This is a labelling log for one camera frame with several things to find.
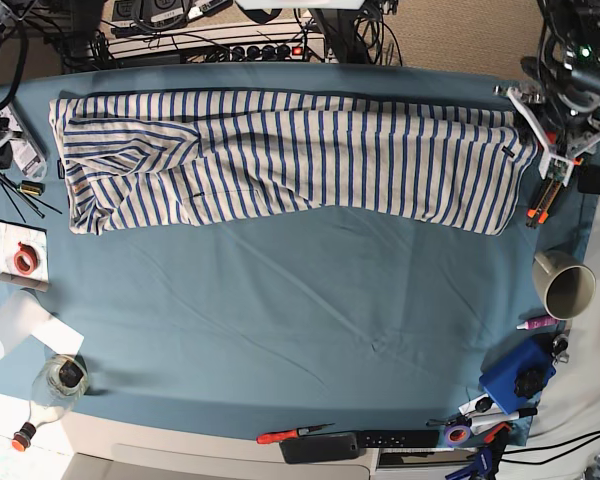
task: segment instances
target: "plastic cup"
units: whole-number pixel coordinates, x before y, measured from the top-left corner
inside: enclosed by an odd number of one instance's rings
[[[32,294],[25,290],[13,292],[0,308],[0,360],[50,318]]]

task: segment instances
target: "beige mug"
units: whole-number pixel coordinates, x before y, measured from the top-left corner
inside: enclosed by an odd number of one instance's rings
[[[557,250],[536,253],[531,273],[544,308],[558,320],[580,315],[596,292],[593,272],[571,255]]]

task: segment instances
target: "blue and white striped fabric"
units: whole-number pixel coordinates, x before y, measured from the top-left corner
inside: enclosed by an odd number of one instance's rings
[[[56,100],[70,229],[328,205],[500,233],[535,146],[511,113],[274,91]]]

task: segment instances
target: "red tape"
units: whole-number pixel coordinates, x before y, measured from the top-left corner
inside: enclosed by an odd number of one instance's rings
[[[13,256],[13,263],[20,275],[25,277],[31,275],[36,268],[38,268],[38,256],[36,251],[30,245],[24,245],[19,242],[18,246],[20,250]]]

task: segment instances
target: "red screwdriver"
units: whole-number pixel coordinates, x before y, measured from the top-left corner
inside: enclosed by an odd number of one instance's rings
[[[324,425],[314,425],[313,427],[301,427],[296,428],[294,430],[287,430],[286,432],[276,432],[276,433],[263,433],[256,438],[256,442],[260,445],[269,445],[270,443],[281,442],[283,440],[287,440],[288,438],[298,438],[303,435],[307,435],[312,432],[317,432],[318,430],[322,430],[323,428],[327,428],[333,425],[333,423],[325,423]]]

